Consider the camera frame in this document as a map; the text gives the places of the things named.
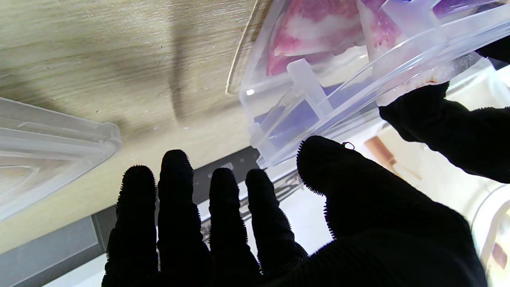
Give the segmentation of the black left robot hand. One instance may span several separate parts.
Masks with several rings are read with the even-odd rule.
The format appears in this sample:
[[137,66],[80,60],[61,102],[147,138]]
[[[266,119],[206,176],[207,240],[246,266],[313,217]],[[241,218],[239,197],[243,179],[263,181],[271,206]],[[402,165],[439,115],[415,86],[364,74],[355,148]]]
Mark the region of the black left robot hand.
[[421,142],[468,174],[501,183],[510,181],[510,109],[469,110],[446,99],[449,83],[427,85],[379,106],[407,142]]

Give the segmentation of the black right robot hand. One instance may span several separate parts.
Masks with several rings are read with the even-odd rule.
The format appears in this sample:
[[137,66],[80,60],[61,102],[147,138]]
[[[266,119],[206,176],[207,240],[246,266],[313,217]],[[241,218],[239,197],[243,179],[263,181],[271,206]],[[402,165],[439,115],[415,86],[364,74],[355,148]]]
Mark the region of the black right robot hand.
[[470,225],[345,144],[311,136],[297,155],[302,183],[326,198],[333,240],[311,256],[295,240],[261,169],[247,173],[257,257],[229,168],[213,171],[209,245],[185,152],[168,151],[159,183],[143,165],[123,176],[103,287],[486,287]]

